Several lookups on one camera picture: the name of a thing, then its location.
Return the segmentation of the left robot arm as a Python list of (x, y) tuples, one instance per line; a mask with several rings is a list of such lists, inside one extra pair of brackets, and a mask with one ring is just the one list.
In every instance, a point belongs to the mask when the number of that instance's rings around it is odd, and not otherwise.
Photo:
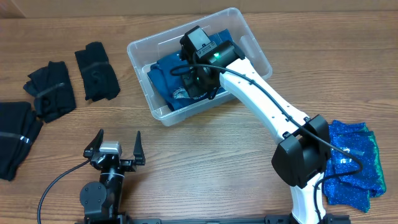
[(133, 159), (122, 159), (122, 147), (118, 141), (104, 141), (104, 131), (99, 130), (96, 137), (83, 151), (83, 157), (96, 170), (98, 181), (87, 183), (80, 192), (80, 203), (84, 208), (84, 223), (131, 223), (126, 212), (120, 212), (124, 175), (135, 172), (137, 166), (146, 164), (142, 148), (141, 134), (136, 135)]

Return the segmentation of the large black garment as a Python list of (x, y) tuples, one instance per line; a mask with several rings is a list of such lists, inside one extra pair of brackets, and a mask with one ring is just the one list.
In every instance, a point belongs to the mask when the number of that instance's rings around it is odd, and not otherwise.
[(1, 103), (1, 178), (12, 181), (28, 156), (43, 122), (29, 102)]

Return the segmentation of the clear plastic storage bin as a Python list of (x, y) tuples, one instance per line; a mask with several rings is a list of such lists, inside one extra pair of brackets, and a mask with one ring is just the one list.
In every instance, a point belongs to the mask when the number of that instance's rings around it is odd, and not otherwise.
[(150, 66), (164, 56), (181, 49), (180, 39), (195, 26), (200, 26), (208, 35), (228, 29), (234, 42), (244, 51), (260, 76), (267, 80), (272, 76), (272, 67), (259, 46), (239, 9), (230, 7), (184, 25), (131, 42), (127, 54), (136, 72), (152, 116), (164, 126), (172, 126), (186, 118), (233, 100), (234, 96), (223, 92), (213, 100), (202, 100), (180, 110), (171, 111), (165, 98), (157, 91), (147, 73)]

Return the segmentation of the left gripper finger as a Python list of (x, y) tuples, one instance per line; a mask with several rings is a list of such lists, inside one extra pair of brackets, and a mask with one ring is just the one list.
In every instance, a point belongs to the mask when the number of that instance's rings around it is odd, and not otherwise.
[(141, 132), (138, 131), (136, 135), (136, 141), (133, 150), (134, 160), (135, 161), (143, 161), (144, 160), (144, 151), (142, 148), (142, 141), (141, 141)]
[(87, 145), (85, 151), (97, 151), (103, 142), (104, 130), (100, 129), (95, 138)]

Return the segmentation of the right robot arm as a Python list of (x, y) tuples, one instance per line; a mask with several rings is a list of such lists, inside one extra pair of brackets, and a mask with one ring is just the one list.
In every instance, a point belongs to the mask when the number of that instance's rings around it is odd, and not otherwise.
[(290, 186), (292, 223), (324, 223), (322, 185), (330, 158), (328, 123), (313, 118), (283, 99), (256, 72), (244, 52), (231, 40), (217, 44), (196, 26), (180, 40), (186, 68), (180, 75), (190, 97), (224, 88), (239, 99), (263, 123), (277, 145), (271, 163), (279, 177)]

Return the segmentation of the blue denim jeans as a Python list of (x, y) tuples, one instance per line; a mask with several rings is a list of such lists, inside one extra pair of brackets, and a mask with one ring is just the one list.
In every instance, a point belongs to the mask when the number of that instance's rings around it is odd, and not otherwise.
[(147, 75), (166, 101), (170, 110), (179, 110), (206, 98), (212, 100), (218, 93), (224, 91), (220, 84), (210, 94), (207, 93), (200, 97), (190, 98), (182, 80), (182, 75), (187, 74), (187, 70), (190, 67), (202, 66), (220, 69), (221, 67), (227, 67), (237, 59), (245, 58), (244, 52), (234, 43), (229, 30), (225, 29), (211, 36), (208, 35), (208, 37), (221, 46), (221, 57), (218, 60), (220, 63), (219, 66), (205, 64), (189, 65), (186, 60), (180, 58), (181, 50), (159, 59), (155, 64), (150, 66), (150, 71)]

